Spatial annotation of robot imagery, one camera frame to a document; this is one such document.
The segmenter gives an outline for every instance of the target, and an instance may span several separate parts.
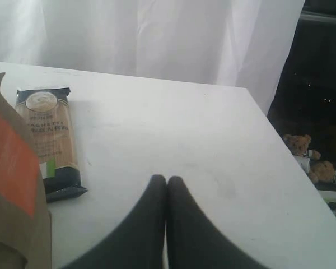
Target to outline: teddy bear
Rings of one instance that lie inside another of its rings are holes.
[[[309,157],[313,160],[320,160],[321,154],[316,150],[308,150],[311,143],[311,136],[308,134],[304,136],[292,136],[291,134],[284,134],[283,140],[291,153],[299,157]]]
[[[336,170],[329,161],[319,161],[311,166],[309,178],[314,184],[323,182],[336,185]]]

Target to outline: spaghetti package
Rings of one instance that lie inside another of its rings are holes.
[[[48,202],[87,192],[73,143],[69,93],[69,88],[17,92],[16,111],[34,137]]]

